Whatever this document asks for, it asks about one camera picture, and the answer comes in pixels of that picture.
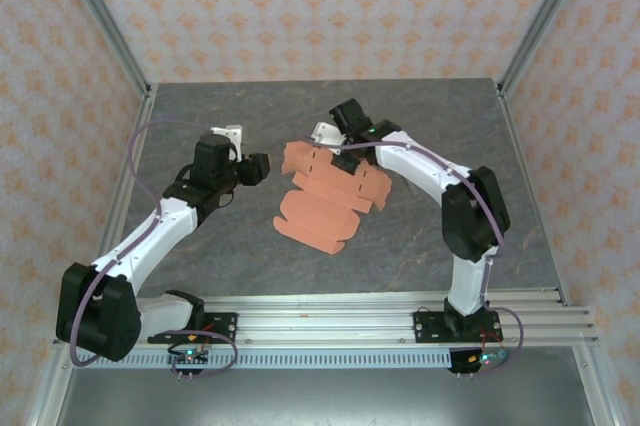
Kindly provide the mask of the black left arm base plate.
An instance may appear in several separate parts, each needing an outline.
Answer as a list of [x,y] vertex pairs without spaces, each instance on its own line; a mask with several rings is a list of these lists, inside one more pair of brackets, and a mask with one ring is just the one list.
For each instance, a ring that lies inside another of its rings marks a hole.
[[184,333],[185,330],[197,330],[216,333],[231,341],[235,340],[238,314],[233,312],[205,312],[200,319],[191,319],[179,333],[161,333],[147,338],[150,344],[222,344],[223,340],[211,338],[202,333]]

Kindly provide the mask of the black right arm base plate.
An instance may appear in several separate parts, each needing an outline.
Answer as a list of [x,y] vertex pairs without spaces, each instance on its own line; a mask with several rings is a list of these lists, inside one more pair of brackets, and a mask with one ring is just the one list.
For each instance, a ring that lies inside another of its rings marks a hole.
[[457,311],[423,311],[413,313],[413,331],[417,343],[481,343],[503,340],[499,315],[478,310],[470,316]]

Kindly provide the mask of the aluminium side rail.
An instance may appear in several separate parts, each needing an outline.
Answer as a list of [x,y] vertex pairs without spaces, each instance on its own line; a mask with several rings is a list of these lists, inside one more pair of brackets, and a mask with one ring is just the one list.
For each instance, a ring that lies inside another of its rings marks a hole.
[[547,231],[545,229],[546,224],[544,219],[542,218],[542,215],[537,203],[535,191],[531,182],[529,171],[527,169],[524,154],[519,142],[519,138],[518,138],[515,124],[511,115],[511,111],[509,109],[506,89],[503,87],[503,85],[500,82],[496,82],[495,86],[496,86],[496,93],[498,96],[500,107],[503,112],[503,116],[504,116],[506,126],[509,131],[509,135],[515,150],[518,164],[524,177],[525,185],[528,191],[528,196],[530,198],[530,202],[531,202],[533,211],[535,213],[536,221],[541,231],[541,235],[544,238],[545,245],[549,250],[549,254],[551,256],[551,264],[554,267],[554,271],[558,279],[558,286],[559,286],[561,300],[565,305],[573,305],[573,301],[571,299],[571,295],[569,294],[568,284],[566,283],[564,273],[561,271],[561,269],[558,267],[558,265],[555,262],[556,257],[553,252],[552,244],[549,241],[549,235],[547,234]]
[[100,244],[97,246],[98,265],[100,267],[108,265],[112,257],[118,254],[121,249],[120,243],[125,237],[123,231],[127,211],[136,185],[134,173],[137,171],[140,162],[146,136],[146,131],[140,133],[136,133],[136,131],[150,121],[158,87],[158,83],[152,84],[149,94],[146,97],[142,96],[128,136],[129,140],[133,137],[135,139],[132,146],[125,145],[124,156],[111,197],[110,209],[106,214]]

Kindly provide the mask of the aluminium frame leg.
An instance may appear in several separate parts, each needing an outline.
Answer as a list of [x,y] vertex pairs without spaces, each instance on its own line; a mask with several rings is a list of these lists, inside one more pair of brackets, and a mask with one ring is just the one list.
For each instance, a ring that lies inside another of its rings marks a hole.
[[57,425],[73,370],[68,346],[54,343],[26,421],[27,426]]
[[594,426],[617,426],[593,350],[585,345],[572,348],[591,418]]

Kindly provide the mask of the grey metal sheet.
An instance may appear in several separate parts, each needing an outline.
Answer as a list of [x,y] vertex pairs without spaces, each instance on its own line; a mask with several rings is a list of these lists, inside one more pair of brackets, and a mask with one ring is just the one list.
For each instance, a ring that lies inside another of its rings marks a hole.
[[73,374],[56,426],[594,426],[572,373],[508,368],[235,370],[179,381],[159,370]]

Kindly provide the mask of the orange paper box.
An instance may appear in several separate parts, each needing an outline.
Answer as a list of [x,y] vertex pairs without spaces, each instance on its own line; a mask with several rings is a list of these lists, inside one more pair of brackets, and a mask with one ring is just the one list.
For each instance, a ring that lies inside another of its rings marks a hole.
[[385,207],[392,187],[389,176],[366,161],[350,174],[332,163],[335,158],[303,141],[287,143],[282,172],[293,175],[294,188],[273,218],[281,235],[330,255],[353,238],[362,214]]

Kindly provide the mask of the aluminium frame post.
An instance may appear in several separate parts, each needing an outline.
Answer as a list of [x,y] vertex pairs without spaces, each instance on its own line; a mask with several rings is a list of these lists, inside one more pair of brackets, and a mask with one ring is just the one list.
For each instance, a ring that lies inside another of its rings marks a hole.
[[506,98],[516,87],[563,2],[542,0],[502,78],[496,83],[500,97]]
[[146,97],[151,84],[142,71],[129,44],[111,13],[106,0],[84,0],[91,14],[102,30],[107,42],[113,49],[124,72],[136,91]]

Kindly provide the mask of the aluminium mounting rail beam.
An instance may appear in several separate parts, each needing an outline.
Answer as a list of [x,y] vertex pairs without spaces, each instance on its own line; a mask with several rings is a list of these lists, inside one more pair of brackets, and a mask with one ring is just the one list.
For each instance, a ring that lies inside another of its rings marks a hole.
[[[444,292],[377,292],[207,297],[211,312],[238,316],[235,342],[246,348],[414,348],[425,327],[415,311],[438,311]],[[506,347],[596,345],[601,335],[584,306],[562,303],[556,289],[489,294]]]

